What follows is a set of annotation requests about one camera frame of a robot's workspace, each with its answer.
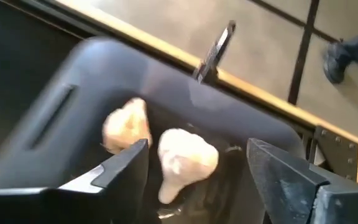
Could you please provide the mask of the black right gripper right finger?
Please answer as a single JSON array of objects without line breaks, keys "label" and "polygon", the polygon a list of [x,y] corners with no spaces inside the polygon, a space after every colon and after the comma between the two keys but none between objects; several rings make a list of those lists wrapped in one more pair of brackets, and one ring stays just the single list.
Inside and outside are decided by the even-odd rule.
[{"label": "black right gripper right finger", "polygon": [[256,138],[247,161],[272,224],[358,224],[358,183]]}]

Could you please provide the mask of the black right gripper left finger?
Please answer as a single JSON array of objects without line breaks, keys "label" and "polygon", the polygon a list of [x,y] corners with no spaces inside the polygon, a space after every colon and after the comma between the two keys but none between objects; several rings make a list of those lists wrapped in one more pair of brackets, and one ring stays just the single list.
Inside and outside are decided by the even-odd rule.
[{"label": "black right gripper left finger", "polygon": [[133,224],[149,173],[149,142],[118,155],[58,188],[0,189],[0,224]]}]

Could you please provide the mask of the white toy garlic bulb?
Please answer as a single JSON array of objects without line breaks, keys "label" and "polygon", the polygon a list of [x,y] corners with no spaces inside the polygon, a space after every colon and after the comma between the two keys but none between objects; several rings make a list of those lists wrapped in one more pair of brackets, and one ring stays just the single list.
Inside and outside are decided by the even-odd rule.
[{"label": "white toy garlic bulb", "polygon": [[140,139],[153,140],[147,117],[146,102],[132,98],[123,107],[114,110],[103,123],[103,146],[111,154],[119,154]]},{"label": "white toy garlic bulb", "polygon": [[186,186],[207,179],[217,168],[219,152],[201,136],[184,129],[163,132],[158,143],[163,180],[158,193],[169,204]]}]

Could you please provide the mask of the person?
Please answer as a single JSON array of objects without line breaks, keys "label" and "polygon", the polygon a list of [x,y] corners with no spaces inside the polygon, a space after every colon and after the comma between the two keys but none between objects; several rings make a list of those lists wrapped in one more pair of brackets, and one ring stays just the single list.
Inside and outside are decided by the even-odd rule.
[{"label": "person", "polygon": [[344,81],[346,68],[358,63],[358,36],[350,40],[330,43],[325,51],[323,71],[332,84]]}]

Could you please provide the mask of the grey plastic basket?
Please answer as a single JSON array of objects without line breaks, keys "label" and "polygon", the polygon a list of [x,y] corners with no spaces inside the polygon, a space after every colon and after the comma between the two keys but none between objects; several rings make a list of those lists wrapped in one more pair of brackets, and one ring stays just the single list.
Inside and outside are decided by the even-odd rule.
[{"label": "grey plastic basket", "polygon": [[[118,155],[103,146],[102,127],[132,98],[146,102],[153,140],[133,224],[263,224],[248,139],[304,155],[289,125],[114,39],[81,41],[57,69],[38,52],[37,46],[19,55],[0,48],[0,189],[58,188]],[[172,128],[201,136],[218,150],[219,163],[164,204],[158,143]]]}]

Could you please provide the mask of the black table clamp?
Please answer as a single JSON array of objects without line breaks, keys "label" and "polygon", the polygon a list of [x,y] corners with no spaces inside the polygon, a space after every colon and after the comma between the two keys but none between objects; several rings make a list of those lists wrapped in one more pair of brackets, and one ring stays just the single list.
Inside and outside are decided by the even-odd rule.
[{"label": "black table clamp", "polygon": [[227,26],[223,29],[222,34],[215,40],[212,47],[209,49],[204,60],[194,70],[192,77],[198,83],[208,83],[217,79],[218,65],[235,33],[236,22],[230,20]]}]

